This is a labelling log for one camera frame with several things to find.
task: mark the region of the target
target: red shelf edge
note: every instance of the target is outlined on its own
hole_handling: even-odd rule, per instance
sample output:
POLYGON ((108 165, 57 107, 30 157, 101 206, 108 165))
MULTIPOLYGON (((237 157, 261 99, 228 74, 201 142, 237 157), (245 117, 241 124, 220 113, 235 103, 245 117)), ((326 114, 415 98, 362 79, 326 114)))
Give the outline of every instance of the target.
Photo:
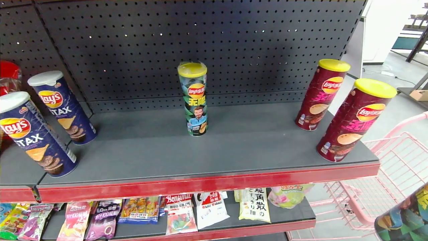
POLYGON ((43 203, 76 202, 141 196, 171 195, 178 193, 236 190, 249 187, 275 187, 327 182, 375 176, 380 163, 365 163, 358 166, 331 167, 312 170, 293 170, 264 174, 189 178, 181 180, 151 181, 144 183, 107 183, 92 186, 49 185, 37 186, 43 203))
POLYGON ((28 202, 36 203, 33 191, 29 187, 3 188, 0 187, 0 203, 28 202))
POLYGON ((223 238, 238 238, 244 236, 255 236, 255 235, 264 235, 278 232, 286 232, 297 229, 307 229, 315 227, 316 220, 303 220, 290 223, 277 223, 277 224, 267 224, 260 226, 250 226, 250 227, 241 227, 241 228, 232 228, 232 229, 219 229, 211 231, 200 231, 192 233, 184 233, 177 235, 163 235, 163 236, 149 236, 141 238, 124 238, 124 239, 114 239, 115 241, 188 241, 188 240, 214 240, 214 239, 223 239, 223 238))

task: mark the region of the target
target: lay's stax can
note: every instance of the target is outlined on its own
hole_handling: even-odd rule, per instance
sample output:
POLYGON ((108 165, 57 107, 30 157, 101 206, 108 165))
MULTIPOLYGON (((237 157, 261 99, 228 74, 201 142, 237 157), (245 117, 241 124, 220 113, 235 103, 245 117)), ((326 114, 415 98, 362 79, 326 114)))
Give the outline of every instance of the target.
POLYGON ((389 84, 357 79, 318 143, 317 152, 328 161, 341 162, 396 94, 389 84))
POLYGON ((55 115, 76 145, 91 142, 97 136, 94 126, 71 92, 61 71, 48 71, 28 79, 29 86, 55 115))
POLYGON ((187 120, 191 136, 202 136, 208 128, 205 88, 207 66, 203 63, 181 63, 178 68, 187 120))
POLYGON ((0 96, 0 127, 53 178, 77 166, 76 156, 51 130, 27 92, 0 96))
POLYGON ((304 130, 315 130, 327 112, 351 66, 334 59, 322 59, 309 84, 295 123, 304 130))

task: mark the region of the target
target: yellow plastic lid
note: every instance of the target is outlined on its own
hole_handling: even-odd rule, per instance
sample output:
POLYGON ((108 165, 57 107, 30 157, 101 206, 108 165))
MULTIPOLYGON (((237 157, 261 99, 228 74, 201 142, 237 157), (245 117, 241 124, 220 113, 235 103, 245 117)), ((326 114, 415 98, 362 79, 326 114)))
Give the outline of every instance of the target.
POLYGON ((186 78, 196 78, 207 73, 207 66, 203 63, 182 63, 177 68, 178 74, 186 78))
POLYGON ((318 65, 323 69, 336 72, 347 72, 351 68, 348 63, 334 59, 322 59, 318 62, 318 65))
POLYGON ((354 85, 362 92, 379 98, 391 99, 397 95, 397 90, 394 87, 379 80, 359 78, 354 85))

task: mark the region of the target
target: cardboard box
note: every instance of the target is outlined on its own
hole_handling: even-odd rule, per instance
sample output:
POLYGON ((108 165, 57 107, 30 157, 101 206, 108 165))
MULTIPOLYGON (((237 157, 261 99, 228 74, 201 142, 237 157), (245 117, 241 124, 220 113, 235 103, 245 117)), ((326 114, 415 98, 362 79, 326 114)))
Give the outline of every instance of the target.
POLYGON ((410 93, 410 97, 417 101, 428 101, 428 90, 414 90, 410 93))

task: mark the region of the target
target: blue lay's stax can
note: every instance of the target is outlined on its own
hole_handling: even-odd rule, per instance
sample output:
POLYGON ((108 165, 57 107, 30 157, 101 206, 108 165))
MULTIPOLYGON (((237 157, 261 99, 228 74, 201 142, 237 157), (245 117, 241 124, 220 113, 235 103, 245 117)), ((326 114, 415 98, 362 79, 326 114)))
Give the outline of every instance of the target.
POLYGON ((0 127, 52 177, 67 175, 77 166, 76 156, 61 142, 27 92, 0 96, 0 127))
POLYGON ((71 92, 61 71, 40 73, 28 79, 40 99, 76 145, 91 142, 97 136, 94 126, 71 92))
POLYGON ((184 92, 187 131, 191 136, 202 136, 208 128, 206 82, 207 66, 203 63, 181 63, 178 68, 184 92))

